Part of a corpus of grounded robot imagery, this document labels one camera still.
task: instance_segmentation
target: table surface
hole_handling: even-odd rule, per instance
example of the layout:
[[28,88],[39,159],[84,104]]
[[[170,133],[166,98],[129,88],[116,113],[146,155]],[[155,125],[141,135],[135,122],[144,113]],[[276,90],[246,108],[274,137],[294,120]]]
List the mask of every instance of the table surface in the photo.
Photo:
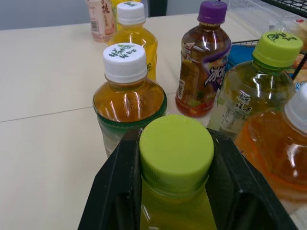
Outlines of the table surface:
[[[183,34],[197,15],[149,18],[158,39],[157,82],[174,96]],[[257,39],[227,16],[233,42]],[[0,229],[74,230],[106,161],[92,108],[106,80],[89,24],[0,31]],[[209,115],[201,121],[207,125]]]

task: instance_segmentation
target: purple bottle cap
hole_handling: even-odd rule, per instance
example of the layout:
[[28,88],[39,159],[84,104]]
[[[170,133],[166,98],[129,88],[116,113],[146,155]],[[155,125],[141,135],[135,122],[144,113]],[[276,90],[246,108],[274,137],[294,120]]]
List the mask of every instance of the purple bottle cap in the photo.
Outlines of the purple bottle cap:
[[225,21],[227,4],[222,1],[203,1],[198,14],[202,23],[219,24]]

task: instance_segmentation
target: juice bottle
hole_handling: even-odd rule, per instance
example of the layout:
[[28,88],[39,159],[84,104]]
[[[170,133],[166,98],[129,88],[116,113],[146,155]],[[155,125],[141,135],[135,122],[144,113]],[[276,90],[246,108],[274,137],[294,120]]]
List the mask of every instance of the juice bottle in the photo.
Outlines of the juice bottle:
[[167,99],[161,86],[147,78],[142,46],[109,46],[103,60],[107,82],[95,92],[93,106],[109,157],[127,130],[145,127],[164,115]]
[[108,42],[116,31],[110,0],[86,0],[90,11],[92,36],[97,42]]
[[167,115],[140,138],[141,230],[215,230],[204,183],[213,140],[198,121]]
[[263,174],[289,213],[306,205],[307,83],[283,111],[267,111],[248,119],[235,144]]
[[144,5],[127,1],[117,6],[118,23],[122,25],[108,45],[130,42],[141,45],[146,51],[148,77],[155,81],[158,42],[155,36],[143,27],[145,23]]
[[208,128],[234,139],[252,114],[282,109],[295,93],[293,81],[284,70],[293,64],[302,45],[300,38],[286,32],[264,33],[253,51],[253,60],[227,72]]
[[138,1],[140,2],[141,0],[111,0],[112,2],[112,11],[114,14],[114,19],[115,19],[115,28],[120,29],[120,25],[118,25],[118,20],[117,20],[117,5],[126,2],[126,1]]
[[184,115],[206,115],[222,85],[231,48],[228,35],[220,27],[226,10],[227,4],[222,1],[204,1],[198,16],[200,24],[182,38],[176,105]]

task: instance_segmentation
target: black plastic holder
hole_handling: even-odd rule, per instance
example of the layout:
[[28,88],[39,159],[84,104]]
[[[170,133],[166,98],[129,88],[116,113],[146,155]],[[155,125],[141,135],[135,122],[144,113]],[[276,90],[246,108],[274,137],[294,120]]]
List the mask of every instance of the black plastic holder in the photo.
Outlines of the black plastic holder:
[[[296,230],[269,184],[233,141],[208,130],[214,158],[205,187],[217,230]],[[140,230],[141,133],[128,132],[97,173],[78,230]]]

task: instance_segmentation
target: bottle cap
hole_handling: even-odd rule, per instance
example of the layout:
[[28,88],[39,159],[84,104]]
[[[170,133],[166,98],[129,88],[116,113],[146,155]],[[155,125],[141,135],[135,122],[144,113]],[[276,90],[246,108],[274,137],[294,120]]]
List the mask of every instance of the bottle cap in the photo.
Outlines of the bottle cap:
[[294,63],[302,46],[302,40],[293,34],[266,32],[258,41],[253,57],[268,66],[287,68]]
[[106,78],[116,83],[131,83],[147,75],[146,54],[142,46],[119,43],[103,52]]
[[284,112],[292,125],[307,133],[307,83],[288,101]]
[[222,1],[203,1],[198,21],[210,24],[222,24],[225,21],[227,4]]
[[126,1],[117,5],[118,23],[136,25],[145,22],[144,5],[140,2]]
[[197,120],[167,115],[152,121],[140,138],[142,176],[154,190],[190,194],[206,180],[213,140]]

